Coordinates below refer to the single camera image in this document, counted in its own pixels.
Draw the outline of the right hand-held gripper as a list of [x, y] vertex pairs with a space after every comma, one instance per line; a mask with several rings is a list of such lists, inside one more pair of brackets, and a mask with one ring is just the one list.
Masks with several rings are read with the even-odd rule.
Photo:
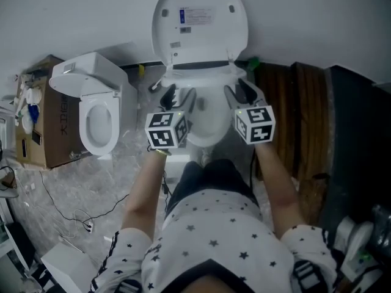
[[224, 86], [224, 95], [233, 112], [233, 127], [247, 144], [268, 143], [273, 140], [276, 119], [272, 106], [266, 100], [262, 90], [252, 82], [239, 78], [238, 84], [247, 102], [238, 101], [235, 92]]

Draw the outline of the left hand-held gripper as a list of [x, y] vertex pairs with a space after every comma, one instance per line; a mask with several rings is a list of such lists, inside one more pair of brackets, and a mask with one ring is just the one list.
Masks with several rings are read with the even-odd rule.
[[153, 101], [153, 112], [147, 114], [145, 122], [145, 132], [154, 150], [179, 148], [192, 128], [190, 117], [197, 97], [196, 89], [191, 88], [177, 107], [174, 107], [176, 85], [171, 84], [164, 89], [161, 101]]

